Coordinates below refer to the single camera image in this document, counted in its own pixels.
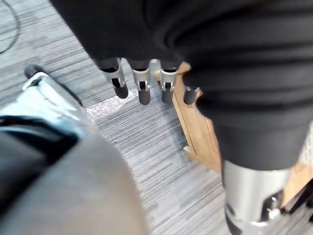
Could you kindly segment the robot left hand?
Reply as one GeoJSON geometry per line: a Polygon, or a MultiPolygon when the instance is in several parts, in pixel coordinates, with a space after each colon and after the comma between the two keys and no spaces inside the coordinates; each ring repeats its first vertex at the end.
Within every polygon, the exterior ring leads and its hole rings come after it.
{"type": "Polygon", "coordinates": [[[214,127],[225,217],[249,235],[279,215],[313,119],[310,0],[54,0],[97,65],[186,62],[198,110],[214,127]]]}

